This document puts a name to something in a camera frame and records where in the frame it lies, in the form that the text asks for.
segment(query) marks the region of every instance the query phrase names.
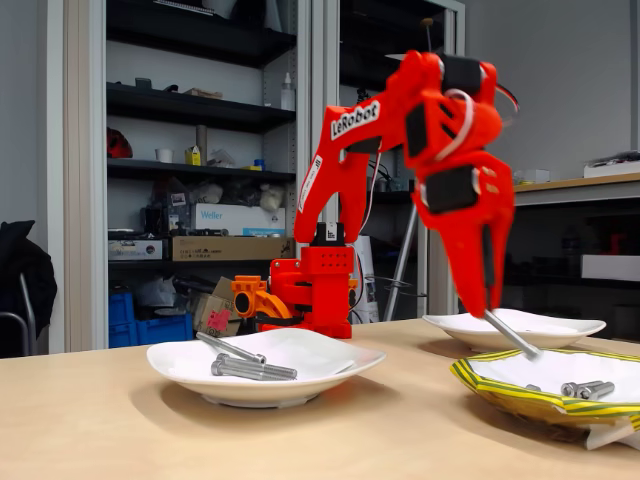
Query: cardboard box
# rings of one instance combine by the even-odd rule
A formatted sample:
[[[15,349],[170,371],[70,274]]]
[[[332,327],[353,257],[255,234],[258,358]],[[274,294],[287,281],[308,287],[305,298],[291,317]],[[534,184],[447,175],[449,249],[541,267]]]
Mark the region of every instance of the cardboard box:
[[[162,260],[162,240],[109,240],[109,260]]]
[[[212,337],[232,337],[242,319],[233,308],[231,280],[220,277],[211,295],[200,294],[192,302],[193,329]]]
[[[293,238],[174,237],[171,258],[177,262],[272,260],[295,254]]]
[[[260,207],[197,203],[192,207],[191,226],[194,230],[227,229],[229,235],[284,235],[285,211],[276,213]]]
[[[582,278],[640,282],[640,255],[583,255]]]

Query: white box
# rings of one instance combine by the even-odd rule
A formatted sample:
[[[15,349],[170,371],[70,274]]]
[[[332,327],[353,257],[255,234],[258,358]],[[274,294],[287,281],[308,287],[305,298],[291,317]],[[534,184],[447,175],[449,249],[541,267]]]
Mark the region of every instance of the white box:
[[[109,260],[162,260],[162,240],[109,240]]]
[[[191,212],[191,227],[195,230],[227,229],[229,235],[284,235],[284,208],[267,212],[261,207],[198,203]]]
[[[640,255],[583,255],[582,278],[640,282]]]
[[[584,178],[608,177],[609,175],[623,175],[625,173],[640,173],[640,162],[614,163],[602,167],[584,167]]]

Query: cable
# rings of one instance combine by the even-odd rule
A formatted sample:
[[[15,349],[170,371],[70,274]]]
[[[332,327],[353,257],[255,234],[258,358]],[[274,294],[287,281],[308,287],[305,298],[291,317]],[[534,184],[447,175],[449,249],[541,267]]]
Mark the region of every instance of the cable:
[[[502,85],[498,84],[496,85],[496,91],[500,92],[505,97],[507,97],[513,104],[513,109],[515,111],[513,117],[507,118],[506,120],[502,120],[502,125],[505,127],[508,127],[514,122],[514,120],[520,113],[520,103],[518,103],[518,99],[516,98],[516,96],[513,93],[511,93],[506,87],[503,87]]]
[[[349,310],[349,312],[353,313],[356,317],[358,317],[358,322],[360,323],[360,325],[363,324],[362,317],[360,316],[360,314],[358,314],[358,312],[356,312],[355,310]]]
[[[467,138],[469,131],[471,130],[471,125],[473,125],[473,99],[469,96],[469,94],[467,92],[463,92],[458,88],[450,88],[449,90],[444,92],[444,96],[447,98],[451,98],[454,96],[462,97],[465,101],[466,109],[464,112],[464,122],[462,122],[462,127],[460,128],[458,135],[456,135],[456,138],[454,138],[451,143],[449,143],[449,145],[440,150],[440,153],[435,156],[436,161],[440,161],[443,158],[448,157],[455,151],[456,148],[462,145],[465,138]]]
[[[377,280],[386,280],[389,282],[389,285],[385,286],[384,289],[385,290],[391,290],[393,287],[396,287],[398,289],[398,294],[399,295],[406,295],[408,297],[418,297],[418,298],[424,298],[427,297],[428,295],[426,293],[408,293],[408,292],[403,292],[401,289],[402,288],[408,288],[408,287],[413,287],[412,283],[408,283],[408,282],[404,282],[402,280],[394,280],[393,278],[390,277],[380,277],[378,275],[367,275],[365,278],[374,278]]]
[[[360,226],[360,231],[358,232],[358,236],[360,236],[360,234],[362,233],[362,230],[364,229],[364,226],[367,224],[367,221],[369,221],[369,214],[371,213],[371,205],[373,204],[374,184],[376,181],[376,177],[378,176],[379,166],[380,166],[380,152],[378,152],[378,155],[376,156],[376,166],[373,169],[373,177],[371,179],[371,191],[369,192],[369,205],[367,206],[367,215],[364,217],[364,221]]]

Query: white wall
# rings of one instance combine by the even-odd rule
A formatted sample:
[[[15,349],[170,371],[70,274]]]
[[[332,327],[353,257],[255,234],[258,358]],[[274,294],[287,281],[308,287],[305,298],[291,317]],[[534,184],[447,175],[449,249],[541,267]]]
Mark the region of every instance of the white wall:
[[[467,56],[493,63],[522,108],[491,153],[514,170],[576,178],[583,162],[630,148],[629,0],[463,3]]]
[[[35,0],[0,1],[0,222],[36,220],[29,238],[42,243],[36,148],[37,5]]]

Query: metal rod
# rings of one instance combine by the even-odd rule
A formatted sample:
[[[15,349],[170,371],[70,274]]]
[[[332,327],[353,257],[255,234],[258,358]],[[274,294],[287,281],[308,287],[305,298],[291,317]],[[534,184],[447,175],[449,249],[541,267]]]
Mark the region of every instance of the metal rod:
[[[27,326],[29,336],[29,353],[27,355],[36,354],[36,316],[33,313],[33,307],[31,306],[31,299],[29,298],[29,289],[27,288],[27,281],[24,278],[24,273],[20,274],[20,289],[22,290],[22,297],[24,298],[24,307],[27,312]]]
[[[220,348],[221,350],[233,353],[234,355],[240,358],[244,358],[245,360],[251,360],[252,362],[258,363],[267,363],[267,358],[264,355],[260,355],[259,353],[253,354],[251,352],[247,352],[240,347],[231,345],[223,340],[220,340],[219,338],[207,335],[206,333],[198,332],[196,333],[196,337],[211,347]]]
[[[511,343],[515,344],[520,350],[522,350],[529,360],[538,358],[542,353],[537,347],[528,343],[524,338],[514,332],[511,327],[496,317],[493,312],[485,310],[484,318],[487,322],[493,325],[496,330],[507,337]]]
[[[409,224],[407,225],[407,231],[404,234],[402,240],[402,247],[400,247],[400,255],[398,255],[398,263],[396,264],[396,272],[393,274],[393,283],[389,288],[389,300],[387,301],[387,307],[384,310],[383,322],[390,322],[393,318],[393,314],[396,310],[396,302],[398,300],[398,282],[402,281],[404,277],[404,269],[407,266],[407,259],[409,258],[409,249],[411,248],[411,240],[413,240],[413,231],[415,230],[416,223],[418,221],[418,209],[415,205],[411,208],[411,216],[409,217]]]

